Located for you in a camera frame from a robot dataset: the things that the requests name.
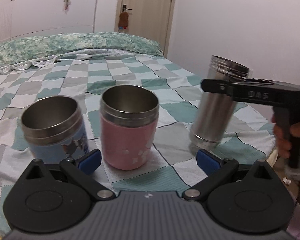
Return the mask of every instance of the white wardrobe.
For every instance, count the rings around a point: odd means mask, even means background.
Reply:
[[[0,42],[26,36],[92,33],[96,0],[0,0]]]

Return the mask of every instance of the white wall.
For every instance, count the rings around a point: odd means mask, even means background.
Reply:
[[[205,77],[211,55],[300,84],[300,0],[176,0],[168,59]]]
[[[113,32],[118,0],[97,0],[94,32]]]

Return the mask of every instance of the pink cup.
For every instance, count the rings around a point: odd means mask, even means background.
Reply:
[[[120,170],[143,165],[158,122],[157,96],[139,86],[114,86],[103,93],[100,113],[104,160]]]

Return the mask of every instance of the green patterned pillow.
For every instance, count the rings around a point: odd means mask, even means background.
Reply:
[[[0,68],[81,49],[125,49],[132,53],[163,56],[159,43],[134,35],[116,32],[69,33],[0,43]]]

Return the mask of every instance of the blue cup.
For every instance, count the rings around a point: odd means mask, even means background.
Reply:
[[[43,98],[21,116],[21,128],[35,158],[45,164],[75,160],[89,153],[87,134],[76,100],[67,96]]]

